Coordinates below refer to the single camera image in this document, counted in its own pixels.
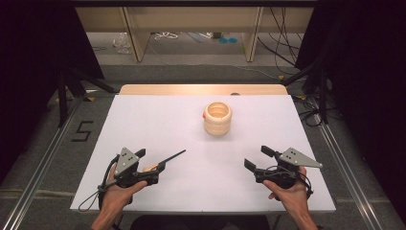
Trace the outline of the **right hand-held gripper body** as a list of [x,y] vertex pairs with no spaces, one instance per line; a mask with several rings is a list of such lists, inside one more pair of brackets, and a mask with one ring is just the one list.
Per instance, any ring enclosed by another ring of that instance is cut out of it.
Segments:
[[[269,167],[267,169],[258,169],[254,172],[254,177],[257,183],[262,183],[264,180],[275,182],[283,189],[289,189],[295,184],[296,179],[300,179],[299,168],[310,167],[321,169],[322,163],[319,163],[312,158],[306,156],[300,151],[289,148],[284,152],[280,152],[280,157],[275,160],[277,165]],[[311,188],[311,182],[307,177],[303,180],[303,183],[308,189]]]

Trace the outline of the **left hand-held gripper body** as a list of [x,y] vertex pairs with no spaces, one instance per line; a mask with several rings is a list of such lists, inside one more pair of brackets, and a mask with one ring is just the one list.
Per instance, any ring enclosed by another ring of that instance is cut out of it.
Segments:
[[128,188],[140,181],[146,181],[148,186],[157,184],[159,175],[138,171],[141,158],[135,153],[127,148],[122,149],[114,172],[116,184],[121,188]]

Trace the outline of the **ribbed wooden pen holder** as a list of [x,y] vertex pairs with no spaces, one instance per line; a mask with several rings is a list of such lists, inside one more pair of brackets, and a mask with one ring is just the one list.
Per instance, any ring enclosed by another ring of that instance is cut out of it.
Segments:
[[223,102],[209,103],[203,112],[204,129],[213,136],[225,135],[231,129],[233,111]]

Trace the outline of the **person's left hand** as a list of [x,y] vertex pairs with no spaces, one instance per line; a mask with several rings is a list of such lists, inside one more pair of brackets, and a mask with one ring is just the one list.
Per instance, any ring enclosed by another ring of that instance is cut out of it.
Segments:
[[117,215],[129,203],[130,199],[147,186],[146,181],[138,182],[128,188],[121,188],[117,185],[109,187],[104,195],[101,213]]

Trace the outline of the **person's right hand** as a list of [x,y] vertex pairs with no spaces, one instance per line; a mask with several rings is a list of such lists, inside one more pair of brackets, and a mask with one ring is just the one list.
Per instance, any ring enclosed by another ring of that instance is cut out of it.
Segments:
[[295,184],[289,189],[283,189],[275,182],[264,180],[262,184],[271,192],[269,199],[278,198],[285,210],[291,216],[300,216],[308,214],[307,204],[307,188],[303,183],[306,177],[306,169],[301,166],[299,168],[300,179],[295,180]]

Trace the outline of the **white board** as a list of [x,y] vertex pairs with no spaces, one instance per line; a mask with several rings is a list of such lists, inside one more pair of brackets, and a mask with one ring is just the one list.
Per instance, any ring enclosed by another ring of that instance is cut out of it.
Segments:
[[[203,112],[213,102],[231,107],[231,129],[213,136],[204,129]],[[288,95],[271,96],[136,96],[118,95],[79,184],[72,209],[97,210],[90,196],[102,183],[110,161],[123,149],[145,149],[140,168],[175,153],[157,184],[137,193],[128,211],[138,214],[259,214],[278,212],[282,204],[268,198],[243,163],[260,169],[275,160],[262,146],[283,152],[313,151],[296,107]]]

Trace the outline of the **black metal stand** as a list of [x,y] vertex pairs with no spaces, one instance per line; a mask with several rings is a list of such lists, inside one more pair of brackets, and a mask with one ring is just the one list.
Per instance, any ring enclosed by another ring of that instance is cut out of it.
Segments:
[[83,98],[86,90],[82,81],[87,81],[108,93],[118,93],[112,86],[85,74],[75,68],[62,69],[57,77],[57,93],[59,104],[59,127],[62,127],[68,119],[68,105],[66,91],[69,90],[75,98]]
[[309,66],[282,81],[283,86],[287,86],[299,79],[306,77],[304,85],[302,87],[303,92],[306,95],[319,93],[318,111],[321,117],[321,121],[327,124],[327,76],[325,74],[325,68],[319,61],[313,61]]

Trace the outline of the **wooden table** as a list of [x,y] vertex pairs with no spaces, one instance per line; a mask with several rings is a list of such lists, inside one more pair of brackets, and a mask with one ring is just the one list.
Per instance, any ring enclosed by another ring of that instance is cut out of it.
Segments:
[[125,84],[120,95],[287,95],[281,84]]

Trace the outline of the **black curtain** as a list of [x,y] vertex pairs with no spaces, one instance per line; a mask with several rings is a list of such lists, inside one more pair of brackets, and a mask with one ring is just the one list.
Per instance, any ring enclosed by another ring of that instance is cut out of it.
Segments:
[[326,73],[352,136],[406,224],[406,0],[318,0],[296,67],[342,23]]
[[103,77],[70,0],[0,0],[0,183],[70,68]]

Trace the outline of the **clear plastic bag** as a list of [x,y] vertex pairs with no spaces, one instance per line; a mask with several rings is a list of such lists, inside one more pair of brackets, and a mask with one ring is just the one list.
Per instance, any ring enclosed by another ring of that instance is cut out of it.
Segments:
[[119,35],[113,39],[112,44],[118,54],[128,55],[132,53],[127,33],[119,33]]

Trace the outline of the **wooden shelf unit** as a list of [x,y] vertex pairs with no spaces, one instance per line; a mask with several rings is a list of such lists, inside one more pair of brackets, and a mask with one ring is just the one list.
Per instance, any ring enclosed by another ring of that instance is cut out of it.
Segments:
[[258,35],[285,26],[303,34],[312,8],[288,7],[77,7],[88,33],[126,33],[133,59],[143,60],[153,32],[241,33],[246,60],[254,60]]

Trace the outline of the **aluminium floor rail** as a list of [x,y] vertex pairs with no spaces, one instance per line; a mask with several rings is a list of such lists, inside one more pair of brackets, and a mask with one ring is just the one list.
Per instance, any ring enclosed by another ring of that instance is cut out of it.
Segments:
[[49,142],[46,150],[41,155],[40,161],[30,173],[30,180],[24,189],[21,192],[6,193],[6,197],[16,198],[16,202],[9,212],[5,223],[0,227],[0,230],[17,230],[19,228],[34,200],[38,188],[52,165],[62,140],[66,135],[67,129],[71,125],[71,121],[75,116],[80,104],[81,101],[79,99],[73,99],[65,121],[56,128],[54,135],[52,136],[52,140]]
[[330,153],[332,154],[332,158],[334,159],[340,174],[346,182],[352,199],[362,219],[366,223],[367,228],[369,230],[382,230],[382,225],[376,216],[376,212],[363,192],[358,180],[355,177],[355,174],[350,168],[350,164],[345,158],[345,155],[338,145],[338,142],[328,124],[322,120],[320,115],[315,115],[314,120],[319,124],[319,128],[327,143]]

